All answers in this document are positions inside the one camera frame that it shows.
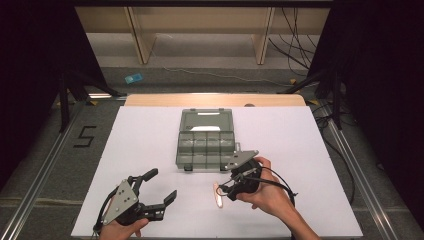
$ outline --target white table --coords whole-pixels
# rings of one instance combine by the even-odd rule
[[[290,231],[275,217],[224,198],[219,209],[213,183],[228,173],[185,173],[175,164],[181,112],[190,107],[121,107],[72,236],[90,238],[108,193],[129,175],[159,174],[140,188],[140,201],[176,200],[163,221],[142,229],[145,237],[275,238]],[[360,237],[362,232],[337,177],[309,107],[231,107],[236,141],[258,150],[299,193],[296,207],[321,237]]]

